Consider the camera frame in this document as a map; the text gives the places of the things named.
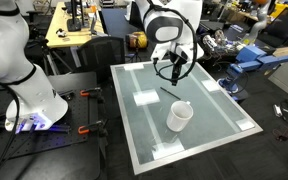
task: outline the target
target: orange object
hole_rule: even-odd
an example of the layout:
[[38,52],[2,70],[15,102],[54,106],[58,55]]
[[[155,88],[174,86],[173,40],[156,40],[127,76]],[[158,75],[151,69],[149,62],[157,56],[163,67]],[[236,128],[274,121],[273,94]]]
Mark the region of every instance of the orange object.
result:
[[91,12],[92,13],[96,12],[96,5],[94,5],[94,4],[91,5]]
[[80,91],[80,95],[83,97],[88,97],[90,95],[90,93],[85,92],[85,90]]
[[87,133],[90,132],[89,129],[84,129],[83,130],[83,128],[85,128],[85,126],[81,126],[81,127],[78,128],[78,134],[87,134]]
[[255,2],[256,2],[257,4],[263,5],[263,4],[266,4],[266,3],[268,2],[268,0],[255,0]]

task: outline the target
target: wooden desk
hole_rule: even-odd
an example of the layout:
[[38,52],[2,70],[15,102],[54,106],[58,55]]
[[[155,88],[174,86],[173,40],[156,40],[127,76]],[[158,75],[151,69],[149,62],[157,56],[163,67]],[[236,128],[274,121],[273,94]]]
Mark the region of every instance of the wooden desk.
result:
[[276,57],[288,55],[288,47],[277,48],[273,55]]
[[252,19],[254,21],[258,21],[258,18],[256,16],[251,16],[251,14],[247,13],[247,12],[237,11],[237,9],[234,7],[229,7],[228,10],[230,11],[229,19],[231,21],[240,21],[241,17],[243,17],[243,18],[246,17],[246,18]]
[[[52,22],[46,34],[46,39],[49,40],[47,46],[49,48],[80,46],[91,40],[92,36],[90,35],[89,28],[82,28],[81,31],[77,32],[68,32],[66,21],[71,17],[62,10],[62,7],[65,7],[64,2],[57,3]],[[66,38],[69,38],[68,41],[64,41],[64,38],[57,36],[56,31],[59,28],[62,28],[66,32]],[[95,30],[103,32],[102,24],[99,20],[96,22]]]

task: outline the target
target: wire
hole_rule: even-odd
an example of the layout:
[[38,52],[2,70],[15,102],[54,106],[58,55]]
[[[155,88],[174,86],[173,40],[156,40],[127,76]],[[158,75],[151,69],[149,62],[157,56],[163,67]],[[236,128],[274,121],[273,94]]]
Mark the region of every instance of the wire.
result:
[[245,80],[244,86],[242,86],[242,89],[240,89],[239,91],[237,91],[237,92],[232,92],[231,94],[240,93],[240,92],[244,91],[244,89],[246,88],[246,86],[247,86],[247,84],[248,84],[248,78],[249,78],[249,77],[248,77],[248,74],[247,74],[246,71],[244,71],[244,74],[246,75],[246,80]]
[[[288,111],[288,99],[285,99],[280,102],[280,108],[282,111],[287,112]],[[282,113],[281,118],[287,123],[287,126],[284,126],[284,129],[273,129],[272,134],[278,141],[286,141],[288,139],[288,117],[285,116],[286,113]]]
[[29,136],[24,141],[22,141],[22,143],[20,145],[18,145],[10,154],[8,154],[8,156],[5,157],[2,164],[0,165],[0,169],[2,169],[2,167],[4,166],[4,164],[6,163],[7,160],[9,160],[28,140],[31,139],[31,136],[32,136],[35,128],[36,128],[36,124],[34,122],[30,128]]
[[182,14],[180,14],[178,11],[174,10],[174,9],[169,9],[169,8],[162,8],[162,7],[159,7],[159,6],[156,6],[154,5],[154,3],[151,1],[151,0],[147,0],[149,2],[149,4],[151,6],[153,6],[153,9],[155,11],[169,11],[169,12],[173,12],[174,14],[178,15],[182,20],[183,22],[189,27],[189,29],[191,30],[192,32],[192,38],[193,38],[193,59],[192,59],[192,64],[191,66],[189,67],[189,69],[180,77],[178,78],[166,78],[164,75],[162,75],[160,72],[160,70],[157,70],[156,68],[156,64],[157,64],[157,60],[154,60],[153,62],[153,65],[154,65],[154,69],[155,69],[155,72],[157,73],[158,76],[160,76],[162,79],[165,79],[165,80],[168,80],[168,81],[177,81],[177,80],[180,80],[180,79],[183,79],[184,77],[188,76],[188,74],[192,71],[192,69],[194,68],[195,66],[195,63],[197,62],[196,60],[196,57],[197,57],[197,37],[196,37],[196,34],[195,34],[195,31],[193,29],[193,26],[191,25],[191,23],[189,22],[188,19],[186,19]]
[[16,127],[17,127],[17,124],[18,124],[18,119],[19,119],[19,113],[20,113],[20,103],[19,103],[19,100],[18,100],[18,97],[16,95],[16,93],[7,85],[3,84],[3,83],[0,83],[0,86],[4,87],[6,90],[8,90],[8,92],[11,94],[11,96],[13,97],[14,101],[15,101],[15,104],[16,104],[16,116],[15,116],[15,122],[14,122],[14,126],[13,126],[13,129],[12,129],[12,132],[11,132],[11,135],[7,141],[7,144],[3,150],[3,153],[0,157],[0,167],[1,167],[1,163],[7,153],[7,151],[9,150],[9,148],[11,147],[11,144],[13,143],[14,139],[15,139],[15,131],[16,131]]
[[171,66],[173,66],[173,64],[162,67],[160,70],[158,70],[158,73],[160,74],[163,69],[169,68]]

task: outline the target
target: tripod stand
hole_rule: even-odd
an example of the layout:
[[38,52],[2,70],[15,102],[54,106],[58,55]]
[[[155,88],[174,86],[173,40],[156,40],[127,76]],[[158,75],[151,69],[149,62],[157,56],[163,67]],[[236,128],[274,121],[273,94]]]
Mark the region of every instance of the tripod stand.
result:
[[59,61],[61,61],[63,63],[63,65],[70,71],[69,73],[73,72],[73,69],[55,52],[54,49],[50,49],[47,46],[48,40],[45,39],[44,37],[40,37],[37,40],[34,40],[35,44],[32,44],[31,46],[36,46],[36,45],[40,45],[41,49],[42,49],[42,54],[43,54],[43,62],[44,62],[44,68],[45,68],[45,74],[47,76],[49,76],[49,70],[48,70],[48,65],[47,63],[49,63],[53,75],[59,75],[60,72],[54,62],[54,58],[53,56],[55,56]]
[[133,63],[134,58],[135,58],[135,62],[137,62],[137,59],[139,59],[140,62],[142,62],[141,57],[138,55],[138,49],[139,49],[138,37],[136,38],[136,41],[135,41],[135,42],[136,42],[136,43],[135,43],[135,53],[134,53],[134,55],[133,55],[133,56],[130,58],[130,60],[129,60],[129,61],[131,61],[131,63]]

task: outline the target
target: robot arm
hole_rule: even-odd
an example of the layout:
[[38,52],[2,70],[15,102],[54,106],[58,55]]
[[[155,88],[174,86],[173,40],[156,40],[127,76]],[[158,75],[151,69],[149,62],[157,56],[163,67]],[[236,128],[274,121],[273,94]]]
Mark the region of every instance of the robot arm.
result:
[[[161,75],[156,66],[155,70],[161,78],[171,81],[173,85],[187,76],[196,59],[203,55],[195,35],[202,3],[201,0],[172,0],[163,5],[158,0],[136,0],[147,38],[157,43],[151,60],[155,65],[170,52],[170,60],[174,64],[172,78]],[[180,76],[181,66],[188,61],[193,61],[192,66]]]
[[264,2],[255,0],[261,7],[257,10],[258,22],[254,24],[251,32],[243,37],[241,42],[246,45],[252,45],[258,36],[258,32],[264,29],[267,25],[267,13],[271,4],[271,0],[264,0]]
[[246,46],[236,57],[237,63],[230,64],[226,70],[227,77],[218,80],[228,93],[238,92],[237,82],[246,71],[264,71],[276,68],[281,63],[288,62],[288,55],[275,57],[267,56],[266,53],[255,46]]
[[26,59],[28,36],[28,26],[14,1],[0,0],[0,84],[9,87],[19,99],[19,103],[12,101],[7,108],[8,131],[18,129],[16,121],[24,123],[23,131],[29,131],[34,121],[38,121],[35,130],[48,130],[68,109],[43,70]]

